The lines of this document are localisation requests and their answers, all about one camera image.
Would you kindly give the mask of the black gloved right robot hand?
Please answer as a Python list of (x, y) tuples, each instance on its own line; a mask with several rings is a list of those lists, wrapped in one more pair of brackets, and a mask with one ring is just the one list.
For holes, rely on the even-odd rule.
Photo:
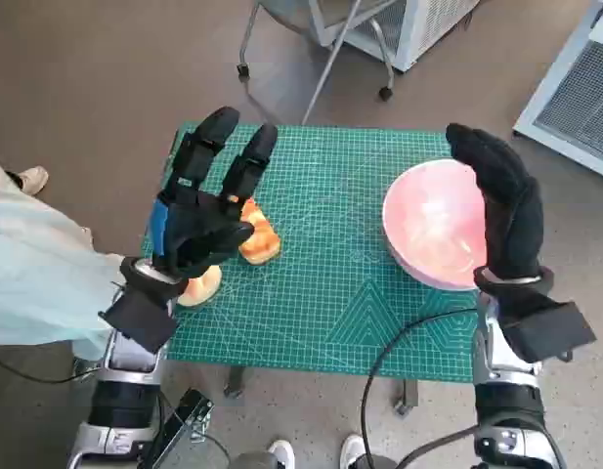
[(539, 183), (504, 140), (458, 123), (446, 129), (452, 158), (469, 166), (485, 203), (486, 268), (510, 281), (536, 278), (543, 243)]

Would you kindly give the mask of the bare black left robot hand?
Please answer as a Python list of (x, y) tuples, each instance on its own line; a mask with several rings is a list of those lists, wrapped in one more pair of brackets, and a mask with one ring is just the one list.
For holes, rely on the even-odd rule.
[(254, 133), (229, 167), (219, 193), (200, 188), (238, 121), (237, 109), (221, 107), (177, 138), (170, 174), (149, 223), (152, 264), (170, 277), (202, 276), (232, 257), (254, 233), (253, 226), (240, 219), (241, 211), (270, 163), (276, 126), (267, 123)]

